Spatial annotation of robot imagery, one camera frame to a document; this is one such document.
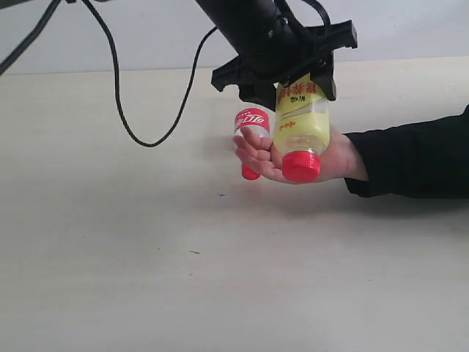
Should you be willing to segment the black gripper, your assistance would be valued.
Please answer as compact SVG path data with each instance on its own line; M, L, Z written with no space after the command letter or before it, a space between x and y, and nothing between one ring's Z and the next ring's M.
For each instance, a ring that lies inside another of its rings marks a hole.
M212 73L211 84L219 91L238 87L242 102L276 110L276 86L289 86L304 75L323 91L329 101L336 100L334 55L340 48L357 48L358 36L352 21L307 27L311 40L291 32L289 25L274 31L266 48L249 57L239 54Z

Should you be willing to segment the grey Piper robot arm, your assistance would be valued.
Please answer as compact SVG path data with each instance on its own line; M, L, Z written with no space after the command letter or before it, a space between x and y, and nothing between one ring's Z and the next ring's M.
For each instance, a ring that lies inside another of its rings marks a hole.
M276 109L276 86L288 87L308 76L325 97L336 99L333 52L355 49L358 36L352 21L331 23L318 1L309 1L321 26L304 26L285 1L198 0L237 57L215 69L211 84L219 91L236 85L243 102Z

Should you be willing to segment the black sleeved forearm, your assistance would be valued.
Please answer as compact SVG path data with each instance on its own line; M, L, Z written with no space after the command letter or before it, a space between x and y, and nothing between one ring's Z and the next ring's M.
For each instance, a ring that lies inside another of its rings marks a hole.
M345 179L350 193L415 199L468 198L468 109L438 120L349 133L367 181Z

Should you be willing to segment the person's open bare hand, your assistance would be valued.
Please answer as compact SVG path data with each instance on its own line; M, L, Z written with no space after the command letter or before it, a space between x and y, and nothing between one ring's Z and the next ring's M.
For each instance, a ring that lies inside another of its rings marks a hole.
M278 150L276 154L276 168L278 170L278 180L276 182L290 184L291 181L286 179L282 173L282 156ZM321 155L320 176L316 181L321 183L341 178L359 181L369 179L363 159L352 141L335 128L331 128L330 144Z

